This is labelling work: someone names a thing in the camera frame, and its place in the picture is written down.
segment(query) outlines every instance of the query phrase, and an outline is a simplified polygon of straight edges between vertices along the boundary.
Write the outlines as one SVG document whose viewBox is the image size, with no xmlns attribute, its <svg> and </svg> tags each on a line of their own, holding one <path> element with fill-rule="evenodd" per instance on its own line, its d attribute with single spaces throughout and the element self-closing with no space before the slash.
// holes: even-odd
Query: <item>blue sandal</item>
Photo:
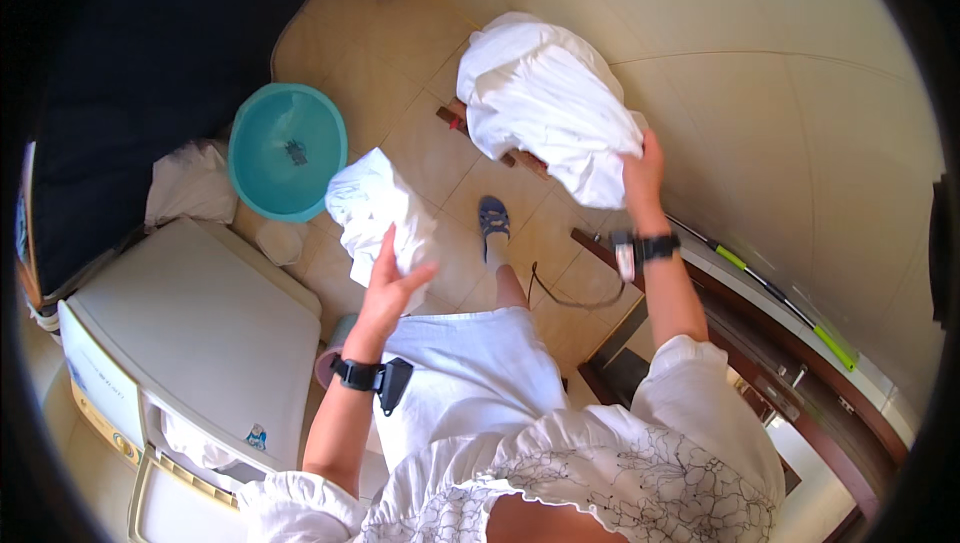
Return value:
<svg viewBox="0 0 960 543">
<path fill-rule="evenodd" d="M 483 261 L 487 262 L 487 237 L 493 233 L 505 233 L 510 239 L 510 215 L 503 202 L 491 195 L 480 197 L 477 211 L 480 232 L 483 235 Z"/>
</svg>

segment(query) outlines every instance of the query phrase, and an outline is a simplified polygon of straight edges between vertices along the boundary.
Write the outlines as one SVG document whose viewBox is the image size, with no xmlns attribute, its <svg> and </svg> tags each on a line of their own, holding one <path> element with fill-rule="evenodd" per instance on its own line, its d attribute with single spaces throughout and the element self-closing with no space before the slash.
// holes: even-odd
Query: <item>wrist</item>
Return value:
<svg viewBox="0 0 960 543">
<path fill-rule="evenodd" d="M 380 364 L 385 343 L 386 340 L 378 333 L 378 329 L 358 320 L 343 342 L 340 357 L 361 364 Z"/>
<path fill-rule="evenodd" d="M 636 224 L 636 234 L 639 237 L 657 237 L 672 232 L 670 221 L 659 199 L 648 199 L 636 203 L 631 213 L 633 222 Z"/>
</svg>

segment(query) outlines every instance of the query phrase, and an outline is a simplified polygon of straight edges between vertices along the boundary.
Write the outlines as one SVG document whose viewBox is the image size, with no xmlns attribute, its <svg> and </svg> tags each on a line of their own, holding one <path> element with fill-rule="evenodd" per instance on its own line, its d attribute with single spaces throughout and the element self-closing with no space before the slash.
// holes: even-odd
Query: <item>woman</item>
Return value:
<svg viewBox="0 0 960 543">
<path fill-rule="evenodd" d="M 670 234 L 661 208 L 664 159 L 623 157 L 638 237 Z M 725 352 L 679 251 L 643 263 L 657 351 L 621 405 L 570 409 L 506 261 L 510 220 L 485 197 L 480 225 L 496 274 L 493 311 L 400 318 L 437 272 L 397 271 L 384 237 L 345 360 L 414 366 L 399 405 L 334 377 L 307 439 L 302 472 L 240 491 L 250 540 L 763 541 L 784 500 L 784 473 L 761 422 L 726 381 Z M 371 415 L 390 478 L 369 510 L 357 501 Z"/>
</svg>

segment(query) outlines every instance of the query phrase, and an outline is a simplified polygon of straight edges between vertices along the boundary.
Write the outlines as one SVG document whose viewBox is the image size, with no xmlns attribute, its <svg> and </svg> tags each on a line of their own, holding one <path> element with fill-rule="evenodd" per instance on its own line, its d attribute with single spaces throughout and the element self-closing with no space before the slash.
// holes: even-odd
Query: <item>black watch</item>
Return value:
<svg viewBox="0 0 960 543">
<path fill-rule="evenodd" d="M 333 356 L 330 368 L 340 377 L 340 383 L 347 389 L 358 392 L 380 392 L 383 374 L 387 366 L 382 363 L 360 363 L 352 359 L 343 359 L 340 354 Z"/>
<path fill-rule="evenodd" d="M 639 252 L 642 262 L 649 262 L 658 258 L 671 258 L 673 257 L 673 250 L 679 247 L 680 237 L 677 236 L 677 233 L 641 238 L 633 244 L 633 249 Z"/>
</svg>

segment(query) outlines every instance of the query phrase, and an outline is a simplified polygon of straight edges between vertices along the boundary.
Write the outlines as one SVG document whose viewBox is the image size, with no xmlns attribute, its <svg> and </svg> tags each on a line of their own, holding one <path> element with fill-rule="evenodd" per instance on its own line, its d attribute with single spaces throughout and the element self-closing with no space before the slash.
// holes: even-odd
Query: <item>sticker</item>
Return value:
<svg viewBox="0 0 960 543">
<path fill-rule="evenodd" d="M 249 434 L 246 436 L 246 442 L 249 443 L 250 447 L 259 449 L 262 452 L 267 451 L 267 431 L 254 422 L 253 428 L 249 430 Z"/>
<path fill-rule="evenodd" d="M 87 385 L 84 383 L 84 378 L 80 376 L 80 371 L 74 367 L 70 360 L 66 360 L 66 369 L 70 371 L 70 378 L 73 379 L 73 382 L 77 384 L 79 390 L 90 395 L 90 392 L 87 391 Z"/>
</svg>

